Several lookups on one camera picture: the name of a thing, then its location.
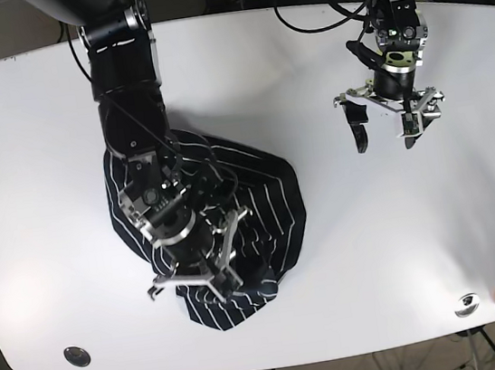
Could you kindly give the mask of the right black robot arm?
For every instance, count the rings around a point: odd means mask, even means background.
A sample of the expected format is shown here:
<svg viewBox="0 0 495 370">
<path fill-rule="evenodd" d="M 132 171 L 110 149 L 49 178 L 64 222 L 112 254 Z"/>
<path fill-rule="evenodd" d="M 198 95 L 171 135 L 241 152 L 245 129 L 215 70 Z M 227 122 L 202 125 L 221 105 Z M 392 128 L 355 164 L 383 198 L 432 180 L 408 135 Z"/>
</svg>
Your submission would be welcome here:
<svg viewBox="0 0 495 370">
<path fill-rule="evenodd" d="M 211 155 L 185 178 L 184 156 L 168 126 L 156 39 L 145 0 L 28 0 L 78 30 L 83 68 L 98 102 L 109 153 L 127 168 L 117 205 L 126 220 L 172 260 L 153 287 L 204 287 L 220 301 L 243 285 L 233 238 L 248 214 L 233 203 L 238 178 Z"/>
</svg>

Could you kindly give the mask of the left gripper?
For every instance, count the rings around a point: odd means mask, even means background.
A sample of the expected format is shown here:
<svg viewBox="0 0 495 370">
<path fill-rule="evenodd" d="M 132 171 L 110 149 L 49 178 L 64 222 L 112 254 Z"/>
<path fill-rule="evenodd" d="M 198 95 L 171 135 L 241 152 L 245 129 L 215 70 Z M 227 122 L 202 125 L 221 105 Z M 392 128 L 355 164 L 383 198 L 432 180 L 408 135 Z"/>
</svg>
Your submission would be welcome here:
<svg viewBox="0 0 495 370">
<path fill-rule="evenodd" d="M 358 153 L 364 154 L 368 147 L 365 124 L 370 107 L 394 118 L 396 136 L 403 138 L 405 147 L 411 149 L 429 125 L 441 117 L 439 105 L 445 96 L 433 87 L 414 88 L 414 52 L 374 52 L 357 40 L 349 40 L 346 47 L 374 73 L 365 85 L 345 90 L 333 102 L 343 109 Z"/>
</svg>

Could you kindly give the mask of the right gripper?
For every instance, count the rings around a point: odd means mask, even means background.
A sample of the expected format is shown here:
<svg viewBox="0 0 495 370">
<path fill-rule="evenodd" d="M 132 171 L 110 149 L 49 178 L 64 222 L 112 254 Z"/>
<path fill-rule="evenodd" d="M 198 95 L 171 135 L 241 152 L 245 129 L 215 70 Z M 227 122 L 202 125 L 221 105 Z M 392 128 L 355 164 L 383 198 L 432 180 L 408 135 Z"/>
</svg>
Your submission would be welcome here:
<svg viewBox="0 0 495 370">
<path fill-rule="evenodd" d="M 131 182 L 119 192 L 121 211 L 153 249 L 171 256 L 170 273 L 157 275 L 148 289 L 154 299 L 167 287 L 205 287 L 225 303 L 244 284 L 231 265 L 239 222 L 252 213 L 247 206 L 224 213 L 218 224 L 186 202 L 190 191 L 176 183 L 173 191 Z"/>
</svg>

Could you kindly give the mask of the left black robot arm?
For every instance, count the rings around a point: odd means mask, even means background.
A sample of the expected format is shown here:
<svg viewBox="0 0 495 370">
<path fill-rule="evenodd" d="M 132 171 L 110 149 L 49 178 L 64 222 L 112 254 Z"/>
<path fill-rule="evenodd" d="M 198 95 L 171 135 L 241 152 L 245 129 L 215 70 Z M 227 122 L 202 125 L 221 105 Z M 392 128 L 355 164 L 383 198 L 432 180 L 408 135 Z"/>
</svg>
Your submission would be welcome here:
<svg viewBox="0 0 495 370">
<path fill-rule="evenodd" d="M 372 33 L 376 38 L 375 50 L 360 38 L 347 41 L 347 50 L 374 75 L 365 85 L 340 93 L 333 102 L 344 111 L 357 151 L 364 154 L 368 148 L 365 126 L 369 106 L 392 115 L 397 136 L 405 141 L 405 147 L 412 148 L 432 122 L 441 117 L 440 105 L 445 98 L 434 87 L 418 90 L 414 86 L 429 36 L 416 1 L 364 0 L 354 11 L 335 0 L 325 1 L 342 18 L 324 27 L 324 32 L 357 20 L 362 34 Z"/>
</svg>

